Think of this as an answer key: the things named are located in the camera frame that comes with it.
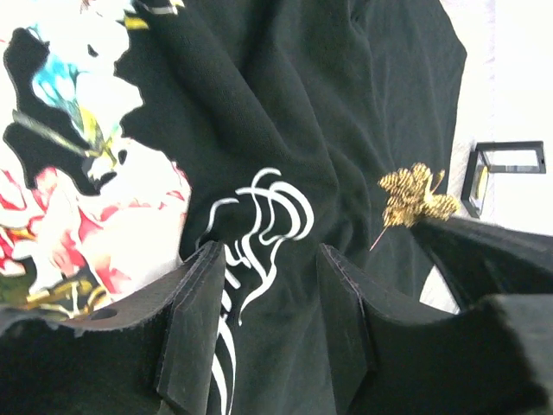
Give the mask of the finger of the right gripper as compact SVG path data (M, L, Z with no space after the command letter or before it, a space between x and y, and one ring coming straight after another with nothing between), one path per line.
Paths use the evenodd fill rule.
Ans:
M425 218L411 233L461 310L488 295L552 292L550 236L462 218Z

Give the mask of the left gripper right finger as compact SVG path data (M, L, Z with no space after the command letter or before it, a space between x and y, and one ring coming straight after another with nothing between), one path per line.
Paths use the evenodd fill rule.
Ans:
M317 254L339 414L549 414L552 298L495 295L451 315Z

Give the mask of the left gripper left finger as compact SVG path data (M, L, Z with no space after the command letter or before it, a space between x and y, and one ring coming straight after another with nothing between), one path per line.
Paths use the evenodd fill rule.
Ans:
M225 280L221 244L79 320L1 309L4 414L203 414Z

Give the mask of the round orange brooch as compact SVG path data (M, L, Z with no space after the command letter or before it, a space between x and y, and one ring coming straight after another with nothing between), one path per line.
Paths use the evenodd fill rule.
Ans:
M486 196L489 171L488 167L483 165L476 169L474 176L474 199L483 201Z

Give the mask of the gold flower brooch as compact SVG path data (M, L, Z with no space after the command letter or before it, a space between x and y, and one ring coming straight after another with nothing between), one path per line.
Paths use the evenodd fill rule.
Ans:
M436 193L445 174L444 169L433 173L426 164L415 163L410 168L388 173L378 181L388 198L382 213L383 229L370 251L389 228L411 228L424 218L447 221L460 210L461 204L453 195Z

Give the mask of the black floral print t-shirt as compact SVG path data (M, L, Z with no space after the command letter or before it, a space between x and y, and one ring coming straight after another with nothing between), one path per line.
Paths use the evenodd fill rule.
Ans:
M332 414L316 257L409 297L385 174L448 167L466 52L438 1L4 1L1 309L79 320L222 245L204 414Z

